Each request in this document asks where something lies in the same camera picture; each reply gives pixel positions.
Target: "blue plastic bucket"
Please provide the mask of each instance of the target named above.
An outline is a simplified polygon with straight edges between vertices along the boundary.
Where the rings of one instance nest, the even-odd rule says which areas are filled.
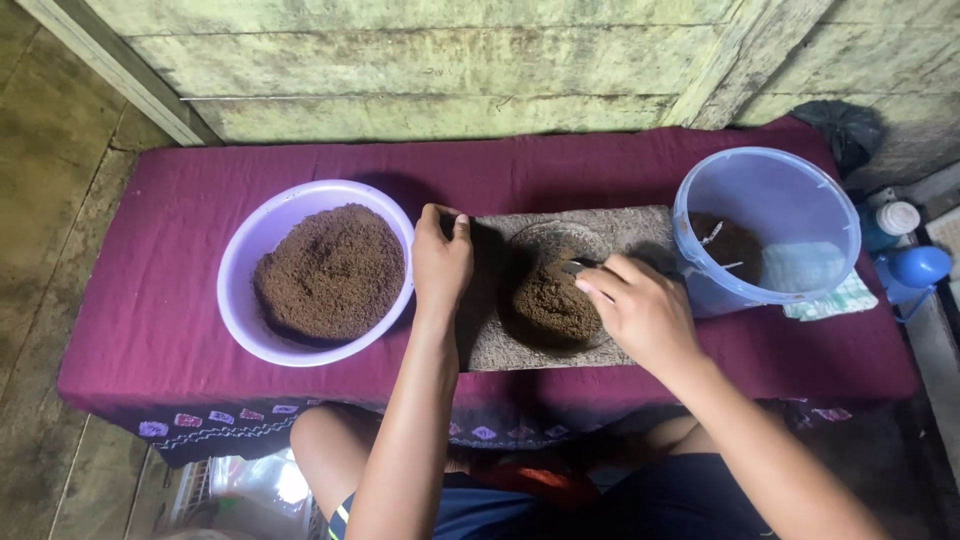
[[[756,234],[759,284],[707,254],[689,212],[726,217]],[[770,148],[733,148],[697,163],[677,193],[673,234],[694,317],[815,300],[850,274],[860,253],[856,210],[840,186],[813,163]]]

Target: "towel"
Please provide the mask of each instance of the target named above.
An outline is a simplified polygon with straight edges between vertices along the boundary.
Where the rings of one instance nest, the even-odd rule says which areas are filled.
[[[876,296],[853,270],[833,292],[813,302],[787,304],[783,313],[791,319],[819,321],[834,315],[873,309],[878,303]]]

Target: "hand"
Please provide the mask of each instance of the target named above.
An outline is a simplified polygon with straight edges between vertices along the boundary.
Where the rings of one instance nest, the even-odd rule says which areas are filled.
[[[455,215],[453,239],[440,230],[440,216]],[[452,315],[473,274],[473,244],[466,214],[440,205],[423,207],[413,246],[417,311]]]
[[[578,274],[577,286],[617,345],[655,377],[678,362],[704,358],[684,286],[647,264],[613,255]]]

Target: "white bottle cap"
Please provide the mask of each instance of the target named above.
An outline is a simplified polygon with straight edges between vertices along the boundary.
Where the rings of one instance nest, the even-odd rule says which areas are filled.
[[[877,209],[876,223],[885,233],[900,236],[920,226],[920,213],[910,203],[888,203]]]

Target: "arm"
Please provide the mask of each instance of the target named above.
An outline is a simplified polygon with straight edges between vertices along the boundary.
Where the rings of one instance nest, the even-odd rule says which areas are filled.
[[[440,230],[441,213],[459,212],[427,205],[417,223],[417,313],[394,393],[353,498],[350,540],[433,535],[460,370],[453,316],[473,270],[467,217],[458,215],[454,238],[447,241]]]
[[[603,269],[582,272],[577,286],[611,337],[697,418],[780,538],[889,538],[823,463],[703,354],[681,285],[642,262],[613,256]]]

